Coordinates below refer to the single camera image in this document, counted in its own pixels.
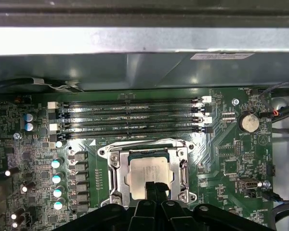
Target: black plastic part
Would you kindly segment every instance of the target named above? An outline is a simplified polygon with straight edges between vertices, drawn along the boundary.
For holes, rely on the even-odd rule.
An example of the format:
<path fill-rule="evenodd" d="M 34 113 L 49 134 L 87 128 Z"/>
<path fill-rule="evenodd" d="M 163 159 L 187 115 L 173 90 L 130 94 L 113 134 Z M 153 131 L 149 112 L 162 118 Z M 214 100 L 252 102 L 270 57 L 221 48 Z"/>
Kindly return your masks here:
<path fill-rule="evenodd" d="M 262 197 L 268 201 L 282 202 L 284 200 L 283 198 L 281 198 L 277 193 L 273 192 L 272 190 L 262 192 Z"/>
<path fill-rule="evenodd" d="M 249 198 L 256 198 L 257 197 L 257 191 L 247 189 L 245 193 Z"/>
<path fill-rule="evenodd" d="M 276 167 L 275 165 L 272 164 L 267 164 L 266 165 L 266 174 L 270 177 L 274 177 L 276 174 Z"/>
<path fill-rule="evenodd" d="M 274 115 L 272 112 L 260 112 L 259 113 L 259 118 L 270 118 L 273 119 Z"/>
<path fill-rule="evenodd" d="M 201 204 L 194 208 L 194 218 L 210 226 L 207 230 L 227 231 L 272 231 L 272 229 L 245 219 L 213 205 Z"/>

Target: connector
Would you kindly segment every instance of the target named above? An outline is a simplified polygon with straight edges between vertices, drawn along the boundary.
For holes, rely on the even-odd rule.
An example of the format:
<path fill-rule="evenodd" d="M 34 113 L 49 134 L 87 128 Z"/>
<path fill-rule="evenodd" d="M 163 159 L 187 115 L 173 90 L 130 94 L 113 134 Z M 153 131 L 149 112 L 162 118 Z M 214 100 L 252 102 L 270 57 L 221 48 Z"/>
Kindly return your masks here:
<path fill-rule="evenodd" d="M 213 127 L 195 126 L 195 127 L 193 127 L 193 132 L 197 132 L 197 133 L 214 133 L 214 130 L 213 130 Z"/>
<path fill-rule="evenodd" d="M 267 164 L 266 165 L 266 174 L 270 177 L 274 177 L 276 174 L 276 167 L 275 165 Z"/>
<path fill-rule="evenodd" d="M 58 102 L 47 102 L 48 109 L 57 109 L 59 106 L 60 104 Z"/>
<path fill-rule="evenodd" d="M 272 190 L 262 192 L 262 197 L 268 201 L 282 202 L 284 200 L 283 198 L 281 198 L 277 193 L 273 192 Z"/>
<path fill-rule="evenodd" d="M 244 189 L 256 189 L 258 187 L 258 181 L 248 177 L 239 178 L 239 184 Z"/>

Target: screw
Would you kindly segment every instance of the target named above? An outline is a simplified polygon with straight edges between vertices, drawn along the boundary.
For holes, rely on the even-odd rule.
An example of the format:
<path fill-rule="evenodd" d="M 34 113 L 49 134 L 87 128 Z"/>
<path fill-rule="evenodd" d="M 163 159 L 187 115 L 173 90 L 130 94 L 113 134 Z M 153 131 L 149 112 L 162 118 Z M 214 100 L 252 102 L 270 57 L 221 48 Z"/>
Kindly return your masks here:
<path fill-rule="evenodd" d="M 118 198 L 115 198 L 115 199 L 112 200 L 112 203 L 120 205 L 121 204 L 121 200 L 118 199 Z"/>
<path fill-rule="evenodd" d="M 263 186 L 264 186 L 265 188 L 270 188 L 270 186 L 271 186 L 270 181 L 265 180 L 265 181 L 263 182 Z"/>
<path fill-rule="evenodd" d="M 15 140 L 19 140 L 19 139 L 21 139 L 21 134 L 16 132 L 16 133 L 14 133 L 13 137 Z"/>
<path fill-rule="evenodd" d="M 117 155 L 111 155 L 111 156 L 110 156 L 110 159 L 111 159 L 112 161 L 117 161 L 117 160 L 118 160 L 118 156 L 117 156 Z"/>
<path fill-rule="evenodd" d="M 174 206 L 174 202 L 173 201 L 167 201 L 166 203 L 168 206 Z"/>
<path fill-rule="evenodd" d="M 209 208 L 206 207 L 206 206 L 200 206 L 199 209 L 200 209 L 201 211 L 204 211 L 204 212 L 207 212 L 207 211 L 209 210 Z"/>
<path fill-rule="evenodd" d="M 231 102 L 232 102 L 233 106 L 237 106 L 240 103 L 240 101 L 238 99 L 235 99 L 235 98 Z"/>

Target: white connector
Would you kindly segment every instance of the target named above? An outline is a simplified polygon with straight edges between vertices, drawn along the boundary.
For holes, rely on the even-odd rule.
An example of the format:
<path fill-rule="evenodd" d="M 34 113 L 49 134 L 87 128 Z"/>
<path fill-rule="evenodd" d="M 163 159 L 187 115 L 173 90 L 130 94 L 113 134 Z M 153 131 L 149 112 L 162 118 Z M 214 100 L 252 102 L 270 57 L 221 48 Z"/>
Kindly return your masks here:
<path fill-rule="evenodd" d="M 211 103 L 212 102 L 212 96 L 202 96 L 202 103 Z"/>
<path fill-rule="evenodd" d="M 59 103 L 58 102 L 47 102 L 47 108 L 48 109 L 57 109 L 59 108 Z"/>
<path fill-rule="evenodd" d="M 49 124 L 49 131 L 59 131 L 60 124 Z"/>

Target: white label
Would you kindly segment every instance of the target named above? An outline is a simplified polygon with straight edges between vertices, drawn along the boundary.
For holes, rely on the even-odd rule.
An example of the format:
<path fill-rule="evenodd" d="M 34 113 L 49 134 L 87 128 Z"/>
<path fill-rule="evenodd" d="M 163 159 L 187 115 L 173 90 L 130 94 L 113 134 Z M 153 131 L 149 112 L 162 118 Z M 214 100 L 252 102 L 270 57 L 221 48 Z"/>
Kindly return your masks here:
<path fill-rule="evenodd" d="M 208 59 L 246 59 L 254 53 L 197 53 L 192 60 L 208 60 Z"/>

